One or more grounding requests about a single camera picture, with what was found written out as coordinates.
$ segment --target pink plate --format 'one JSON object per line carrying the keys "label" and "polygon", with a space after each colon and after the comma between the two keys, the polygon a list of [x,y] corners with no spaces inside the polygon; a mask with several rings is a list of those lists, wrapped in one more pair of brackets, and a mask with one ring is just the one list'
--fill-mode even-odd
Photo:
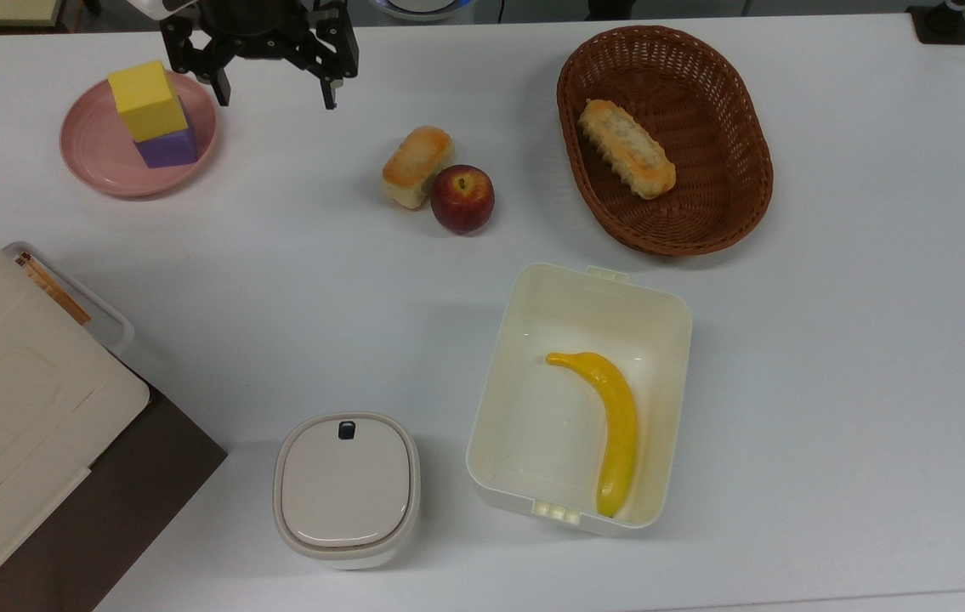
{"label": "pink plate", "polygon": [[108,195],[140,197],[183,183],[206,163],[218,131],[218,109],[198,82],[174,72],[168,77],[195,124],[198,160],[186,166],[146,167],[116,112],[108,81],[101,81],[82,93],[63,120],[60,148],[75,177]]}

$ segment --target white plastic container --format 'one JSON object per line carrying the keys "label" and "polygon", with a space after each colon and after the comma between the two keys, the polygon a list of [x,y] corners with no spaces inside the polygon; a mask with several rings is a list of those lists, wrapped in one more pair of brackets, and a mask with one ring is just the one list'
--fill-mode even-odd
{"label": "white plastic container", "polygon": [[338,570],[386,563],[417,519],[417,447],[376,413],[324,415],[296,427],[275,469],[281,539]]}
{"label": "white plastic container", "polygon": [[[467,450],[479,495],[505,510],[613,536],[656,521],[683,408],[692,319],[679,297],[628,276],[536,263],[517,276]],[[626,503],[595,512],[606,443],[598,393],[547,353],[594,352],[629,383],[638,458]]]}
{"label": "white plastic container", "polygon": [[148,400],[143,381],[0,251],[0,565]]}

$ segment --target robotic arm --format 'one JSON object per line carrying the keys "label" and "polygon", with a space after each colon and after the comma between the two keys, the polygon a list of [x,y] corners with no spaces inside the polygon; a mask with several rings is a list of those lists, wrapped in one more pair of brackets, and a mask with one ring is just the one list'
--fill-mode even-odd
{"label": "robotic arm", "polygon": [[[172,70],[193,73],[213,87],[218,104],[229,105],[225,66],[233,58],[287,60],[320,80],[323,105],[335,108],[335,89],[357,77],[357,40],[346,0],[308,10],[300,0],[128,0],[161,25]],[[178,13],[191,5],[210,37],[203,49],[191,43],[194,23]]]}

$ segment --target wicker basket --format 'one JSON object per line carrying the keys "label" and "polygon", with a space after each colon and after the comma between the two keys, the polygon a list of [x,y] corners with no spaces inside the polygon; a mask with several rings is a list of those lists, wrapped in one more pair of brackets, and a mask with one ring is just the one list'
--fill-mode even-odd
{"label": "wicker basket", "polygon": [[[677,168],[650,201],[622,184],[576,119],[588,98],[620,105]],[[731,247],[769,206],[773,164],[750,94],[723,55],[662,26],[603,32],[566,61],[557,104],[576,185],[603,229],[626,247],[700,255]]]}

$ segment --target apple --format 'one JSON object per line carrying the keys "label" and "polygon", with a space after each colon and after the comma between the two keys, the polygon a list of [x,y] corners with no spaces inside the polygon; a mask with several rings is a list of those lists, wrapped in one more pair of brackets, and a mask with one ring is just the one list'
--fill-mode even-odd
{"label": "apple", "polygon": [[445,228],[458,234],[474,232],[493,213],[493,183],[477,167],[445,167],[433,179],[433,214]]}

